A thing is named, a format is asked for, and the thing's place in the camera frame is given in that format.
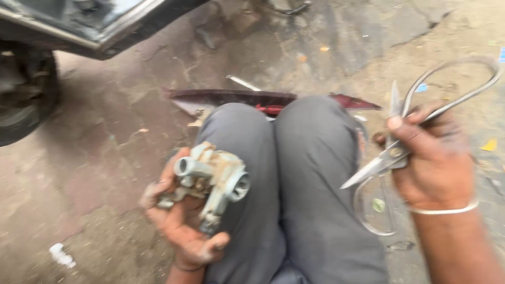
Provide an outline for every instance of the person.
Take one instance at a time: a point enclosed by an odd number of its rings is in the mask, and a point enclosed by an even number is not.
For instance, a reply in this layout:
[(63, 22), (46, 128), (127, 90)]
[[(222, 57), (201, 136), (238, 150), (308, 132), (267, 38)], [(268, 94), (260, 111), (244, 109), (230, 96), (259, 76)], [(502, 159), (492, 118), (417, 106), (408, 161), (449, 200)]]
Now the person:
[[(393, 171), (394, 183), (410, 208), (469, 208), (474, 173), (463, 130), (449, 112), (419, 126), (438, 107), (387, 120), (412, 151), (408, 166)], [(388, 283), (383, 245), (353, 214), (355, 188), (339, 189), (359, 166), (357, 127), (328, 97), (298, 99), (272, 123), (250, 106), (217, 108), (196, 145), (209, 141), (240, 157), (251, 189), (228, 205), (219, 233), (207, 239), (196, 229), (204, 200), (155, 207), (159, 194), (177, 186), (172, 168), (189, 148), (170, 160), (140, 202), (175, 251), (167, 283)], [(385, 136), (374, 140), (382, 145)], [(433, 283), (505, 283), (477, 209), (412, 219)]]

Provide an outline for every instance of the silver bracelet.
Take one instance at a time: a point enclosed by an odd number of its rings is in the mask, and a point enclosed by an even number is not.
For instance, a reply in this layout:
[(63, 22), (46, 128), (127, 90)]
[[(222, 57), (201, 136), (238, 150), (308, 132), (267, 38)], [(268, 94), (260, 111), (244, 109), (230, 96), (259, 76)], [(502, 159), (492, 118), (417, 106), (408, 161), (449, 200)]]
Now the silver bracelet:
[(474, 197), (470, 203), (468, 204), (467, 207), (461, 208), (461, 209), (451, 209), (451, 210), (426, 210), (426, 209), (418, 209), (418, 208), (413, 208), (409, 207), (410, 211), (413, 213), (418, 213), (418, 214), (425, 214), (425, 215), (443, 215), (443, 214), (458, 214), (458, 213), (463, 213), (470, 211), (472, 209), (475, 209), (479, 205), (479, 199), (477, 197)]

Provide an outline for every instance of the scissor handle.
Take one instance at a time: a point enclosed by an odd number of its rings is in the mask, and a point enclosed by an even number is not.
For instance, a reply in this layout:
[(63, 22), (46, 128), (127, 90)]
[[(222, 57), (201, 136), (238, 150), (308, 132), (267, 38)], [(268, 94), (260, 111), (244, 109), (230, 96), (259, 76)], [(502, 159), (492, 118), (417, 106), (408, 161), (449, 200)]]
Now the scissor handle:
[[(370, 222), (366, 219), (365, 216), (365, 199), (363, 198), (363, 189), (365, 186), (374, 178), (378, 177), (380, 179), (380, 186), (382, 189), (382, 194), (384, 195), (385, 204), (387, 205), (387, 211), (389, 215), (389, 222), (391, 223), (390, 231), (381, 231), (370, 224)], [(354, 209), (354, 213), (358, 221), (370, 232), (379, 235), (379, 236), (392, 236), (396, 234), (396, 219), (393, 214), (393, 210), (391, 207), (391, 200), (389, 198), (389, 194), (386, 188), (386, 182), (384, 180), (384, 175), (374, 175), (365, 179), (356, 189), (354, 193), (354, 198), (352, 201), (352, 206)]]
[(421, 83), (424, 82), (424, 80), (426, 80), (426, 78), (428, 78), (429, 76), (433, 75), (437, 71), (440, 71), (442, 69), (448, 68), (448, 67), (453, 66), (453, 65), (462, 64), (462, 63), (479, 63), (479, 64), (484, 64), (494, 74), (493, 74), (493, 76), (491, 77), (491, 79), (487, 83), (483, 84), (482, 86), (480, 86), (478, 88), (475, 88), (475, 89), (471, 90), (469, 93), (461, 96), (459, 99), (454, 100), (454, 101), (448, 103), (447, 105), (439, 108), (438, 110), (434, 111), (424, 121), (428, 121), (428, 120), (430, 120), (430, 119), (432, 119), (434, 117), (437, 117), (440, 114), (442, 114), (445, 111), (447, 111), (448, 109), (450, 109), (452, 107), (455, 107), (455, 106), (459, 105), (460, 103), (462, 103), (462, 102), (464, 102), (464, 101), (466, 101), (466, 100), (468, 100), (468, 99), (470, 99), (470, 98), (472, 98), (472, 97), (480, 94), (481, 92), (489, 89), (491, 86), (493, 86), (500, 79), (501, 75), (503, 74), (503, 69), (498, 64), (498, 61), (496, 59), (489, 58), (489, 57), (473, 56), (473, 57), (466, 57), (466, 58), (456, 59), (456, 60), (452, 60), (452, 61), (448, 61), (448, 62), (443, 62), (442, 64), (437, 65), (437, 66), (431, 68), (430, 70), (426, 71), (412, 85), (412, 87), (407, 92), (407, 96), (405, 96), (405, 100), (403, 102), (403, 109), (401, 111), (401, 116), (402, 117), (407, 116), (407, 113), (409, 112), (410, 104), (411, 104), (411, 101), (412, 101), (412, 96), (413, 96), (414, 92), (417, 90), (417, 88), (419, 87), (419, 85), (421, 85)]

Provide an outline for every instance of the wheel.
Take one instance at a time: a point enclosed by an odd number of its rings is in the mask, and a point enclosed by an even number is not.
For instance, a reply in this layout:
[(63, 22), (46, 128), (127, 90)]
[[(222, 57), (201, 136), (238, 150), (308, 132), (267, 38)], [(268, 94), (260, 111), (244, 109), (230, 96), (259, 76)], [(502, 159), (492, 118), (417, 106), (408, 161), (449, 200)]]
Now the wheel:
[(60, 89), (52, 51), (0, 41), (0, 147), (35, 130), (54, 110)]

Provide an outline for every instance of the bangle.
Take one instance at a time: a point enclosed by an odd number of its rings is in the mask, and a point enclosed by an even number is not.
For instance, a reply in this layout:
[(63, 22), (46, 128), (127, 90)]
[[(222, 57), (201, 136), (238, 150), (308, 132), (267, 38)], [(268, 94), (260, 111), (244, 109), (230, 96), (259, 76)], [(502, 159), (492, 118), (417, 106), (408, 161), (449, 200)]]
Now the bangle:
[(202, 269), (205, 267), (205, 264), (203, 264), (202, 266), (198, 267), (198, 268), (195, 268), (195, 269), (186, 269), (186, 268), (182, 268), (180, 267), (179, 265), (177, 265), (177, 260), (176, 258), (174, 257), (174, 261), (172, 262), (172, 265), (179, 271), (183, 271), (183, 272), (197, 272), (198, 270)]
[(458, 213), (463, 213), (470, 211), (472, 209), (475, 209), (479, 205), (479, 199), (477, 197), (474, 197), (470, 203), (468, 204), (467, 207), (461, 208), (461, 209), (450, 209), (450, 210), (426, 210), (426, 209), (418, 209), (414, 207), (409, 207), (410, 211), (413, 213), (418, 213), (418, 214), (425, 214), (425, 215), (443, 215), (443, 214), (458, 214)]

